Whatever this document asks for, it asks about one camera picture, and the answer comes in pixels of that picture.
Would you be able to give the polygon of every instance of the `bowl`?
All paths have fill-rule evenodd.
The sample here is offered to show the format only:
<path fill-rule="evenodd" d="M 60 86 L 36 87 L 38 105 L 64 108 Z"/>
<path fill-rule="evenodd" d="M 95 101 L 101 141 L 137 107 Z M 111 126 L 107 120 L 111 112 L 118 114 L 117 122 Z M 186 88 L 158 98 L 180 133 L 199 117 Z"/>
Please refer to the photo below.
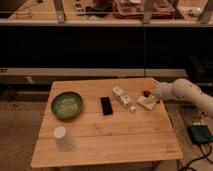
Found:
<path fill-rule="evenodd" d="M 78 93 L 63 92 L 56 96 L 51 103 L 52 113 L 58 119 L 76 117 L 82 110 L 83 100 Z"/>

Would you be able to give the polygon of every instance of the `floor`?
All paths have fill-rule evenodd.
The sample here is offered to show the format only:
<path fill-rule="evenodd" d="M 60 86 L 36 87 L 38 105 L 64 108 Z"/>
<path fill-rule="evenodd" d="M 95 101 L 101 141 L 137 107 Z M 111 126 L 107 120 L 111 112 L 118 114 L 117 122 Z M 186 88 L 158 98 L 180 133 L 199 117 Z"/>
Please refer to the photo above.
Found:
<path fill-rule="evenodd" d="M 31 169 L 30 162 L 38 136 L 48 91 L 1 91 L 0 98 L 0 171 L 50 171 L 51 169 Z M 193 145 L 186 132 L 189 124 L 204 122 L 213 131 L 213 116 L 200 119 L 191 104 L 167 102 L 165 104 L 174 131 L 183 150 L 181 160 L 185 165 L 201 156 L 199 148 Z M 117 165 L 82 166 L 62 168 L 70 171 L 150 171 L 152 163 L 132 163 Z M 213 165 L 206 159 L 195 162 L 197 171 L 212 171 Z M 176 171 L 176 161 L 165 161 L 158 165 L 157 171 Z"/>

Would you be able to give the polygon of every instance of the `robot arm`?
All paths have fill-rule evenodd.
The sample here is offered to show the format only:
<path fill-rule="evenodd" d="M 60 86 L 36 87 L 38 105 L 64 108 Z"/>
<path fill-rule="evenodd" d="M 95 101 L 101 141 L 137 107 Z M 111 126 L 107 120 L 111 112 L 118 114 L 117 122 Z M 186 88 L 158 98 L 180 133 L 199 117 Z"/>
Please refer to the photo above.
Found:
<path fill-rule="evenodd" d="M 157 83 L 153 94 L 159 100 L 192 102 L 201 111 L 213 115 L 213 97 L 203 93 L 199 87 L 186 79 L 177 79 L 173 83 Z"/>

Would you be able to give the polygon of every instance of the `tabletop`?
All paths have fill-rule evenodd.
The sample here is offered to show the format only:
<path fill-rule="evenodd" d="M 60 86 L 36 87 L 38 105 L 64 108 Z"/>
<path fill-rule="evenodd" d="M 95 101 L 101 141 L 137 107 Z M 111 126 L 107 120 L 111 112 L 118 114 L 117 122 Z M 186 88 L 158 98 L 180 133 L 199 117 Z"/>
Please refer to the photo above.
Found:
<path fill-rule="evenodd" d="M 182 151 L 161 101 L 147 111 L 135 104 L 131 113 L 113 96 L 121 87 L 136 102 L 143 90 L 153 89 L 153 78 L 56 81 L 53 83 L 36 142 L 32 168 L 161 161 L 182 158 Z M 83 110 L 64 122 L 51 112 L 51 102 L 62 92 L 73 91 L 83 98 Z M 110 97 L 113 114 L 104 116 L 100 97 Z M 74 145 L 57 148 L 53 130 L 64 126 Z"/>

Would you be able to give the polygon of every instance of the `white cup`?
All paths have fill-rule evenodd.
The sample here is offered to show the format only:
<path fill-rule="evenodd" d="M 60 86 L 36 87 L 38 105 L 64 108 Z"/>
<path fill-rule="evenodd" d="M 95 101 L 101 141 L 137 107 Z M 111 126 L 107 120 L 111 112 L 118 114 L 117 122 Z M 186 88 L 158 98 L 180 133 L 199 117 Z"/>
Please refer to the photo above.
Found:
<path fill-rule="evenodd" d="M 53 136 L 59 150 L 70 150 L 72 146 L 72 137 L 65 127 L 59 126 L 55 128 L 53 131 Z"/>

